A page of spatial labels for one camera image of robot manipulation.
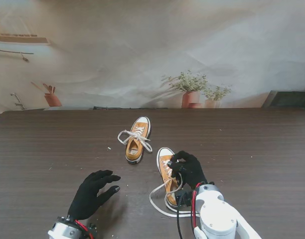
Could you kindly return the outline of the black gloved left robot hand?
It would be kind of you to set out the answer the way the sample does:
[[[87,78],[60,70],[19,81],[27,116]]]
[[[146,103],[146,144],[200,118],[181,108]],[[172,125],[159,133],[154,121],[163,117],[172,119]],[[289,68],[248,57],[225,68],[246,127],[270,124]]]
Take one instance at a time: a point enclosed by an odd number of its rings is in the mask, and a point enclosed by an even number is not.
[[[111,170],[99,170],[91,173],[79,186],[69,207],[67,215],[73,220],[86,220],[107,202],[119,190],[119,186],[112,186],[107,191],[99,191],[108,183],[119,181],[121,178]]]

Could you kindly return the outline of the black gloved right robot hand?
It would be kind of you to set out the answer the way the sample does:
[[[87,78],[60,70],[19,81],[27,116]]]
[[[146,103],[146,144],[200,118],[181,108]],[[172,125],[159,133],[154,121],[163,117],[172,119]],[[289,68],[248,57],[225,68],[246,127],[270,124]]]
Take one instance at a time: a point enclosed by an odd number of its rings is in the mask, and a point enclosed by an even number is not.
[[[172,170],[171,176],[177,180],[182,180],[182,184],[188,184],[192,190],[200,183],[207,184],[200,162],[188,152],[180,151],[176,153],[167,165]]]

